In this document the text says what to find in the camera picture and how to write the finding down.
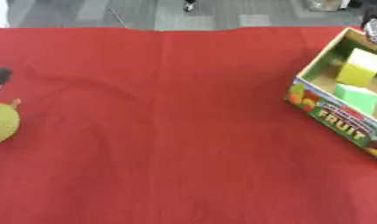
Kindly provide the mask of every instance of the fruit box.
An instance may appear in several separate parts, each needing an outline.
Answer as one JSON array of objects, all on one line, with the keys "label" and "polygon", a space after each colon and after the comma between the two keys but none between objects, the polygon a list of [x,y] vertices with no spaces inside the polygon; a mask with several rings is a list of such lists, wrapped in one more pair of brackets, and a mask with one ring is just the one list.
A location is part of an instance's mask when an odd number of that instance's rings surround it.
[{"label": "fruit box", "polygon": [[[377,105],[364,114],[332,94],[340,68],[354,48],[377,54],[364,33],[344,29],[292,81],[286,100],[377,158]],[[367,88],[377,94],[377,75]]]}]

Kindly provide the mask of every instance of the red fabric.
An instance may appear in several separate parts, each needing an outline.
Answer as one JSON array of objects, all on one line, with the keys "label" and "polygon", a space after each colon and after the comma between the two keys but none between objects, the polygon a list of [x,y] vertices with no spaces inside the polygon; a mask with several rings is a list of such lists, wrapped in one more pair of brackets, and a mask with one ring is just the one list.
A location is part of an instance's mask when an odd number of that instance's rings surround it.
[{"label": "red fabric", "polygon": [[341,29],[0,30],[0,224],[376,224],[377,160],[283,101]]}]

